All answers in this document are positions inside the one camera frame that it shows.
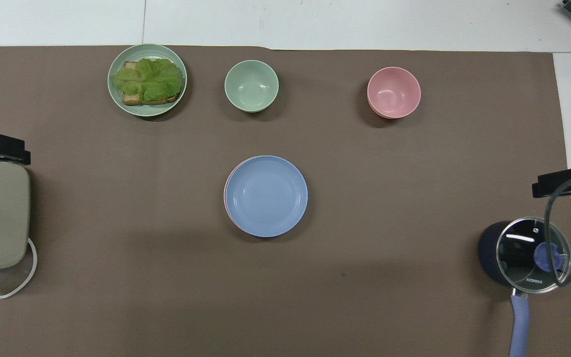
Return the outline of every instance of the sandwich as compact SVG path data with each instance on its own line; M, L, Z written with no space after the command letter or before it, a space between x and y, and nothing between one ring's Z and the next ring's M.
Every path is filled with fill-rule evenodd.
M182 88L182 75L168 59L125 61L111 79L127 106L173 103Z

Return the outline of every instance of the black cable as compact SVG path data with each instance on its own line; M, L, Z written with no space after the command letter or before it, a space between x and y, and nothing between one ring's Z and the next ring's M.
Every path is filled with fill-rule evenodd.
M550 266L552 267L552 271L554 272L553 277L555 279L555 283L558 285L558 287L564 287L565 285L568 285L569 283L571 283L571 273L569 273L569 275L562 281L560 282L558 276L557 276L557 270L555 268L555 262L552 259L552 251L551 251L551 247L550 247L550 213L552 211L552 204L555 202L555 199L557 199L558 196L560 196L569 186L571 186L571 179L568 181L565 181L564 183L562 183L562 185L560 185L559 187L557 187L557 189L555 190L555 192L552 193L552 195L550 196L550 199L548 200L548 205L546 205L546 215L544 216L544 229L543 229L543 235L545 237L545 241L546 241L546 254L548 255L548 262L550 264Z

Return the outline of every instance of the white power cord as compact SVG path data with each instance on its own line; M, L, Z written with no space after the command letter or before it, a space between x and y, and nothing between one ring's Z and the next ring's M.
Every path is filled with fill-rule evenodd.
M28 244L30 244L30 249L32 249L32 269L30 269L30 274L28 275L27 278L25 278L25 280L23 281L23 283L21 283L21 285L19 285L16 289L9 292L8 294L0 295L0 298L9 298L10 296L16 294L16 292L21 290L22 287L24 287L34 275L34 271L37 269L37 250L36 248L34 248L34 244L30 238L28 238Z

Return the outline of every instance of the blue plate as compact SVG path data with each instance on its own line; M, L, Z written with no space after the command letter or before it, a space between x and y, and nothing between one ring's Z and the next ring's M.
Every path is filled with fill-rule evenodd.
M308 206L308 185L288 160L255 156L230 173L224 207L233 223L257 237L276 237L292 229Z

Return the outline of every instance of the green bowl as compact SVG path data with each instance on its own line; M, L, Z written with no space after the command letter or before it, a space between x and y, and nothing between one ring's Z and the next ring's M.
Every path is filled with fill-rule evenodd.
M114 86L110 76L116 74L118 70L123 68L125 61L139 61L141 59L168 59L169 61L172 61L177 68L179 68L179 72L182 74L182 88L179 90L179 97L175 102L160 104L159 106L125 106L125 104L122 103L122 91L119 91ZM111 67L109 67L109 73L107 73L107 89L109 89L109 95L112 96L116 105L123 111L136 116L148 117L161 115L162 113L170 111L171 108L173 108L179 100L182 99L184 91L186 90L187 80L186 67L184 67L184 63L179 59L175 52L161 45L145 43L143 45L136 45L127 48L127 50L124 50L120 55L118 55L118 57L116 57L116 59L114 59Z
M279 79L269 65L248 59L228 71L224 91L233 106L255 113L267 108L275 100L279 92Z

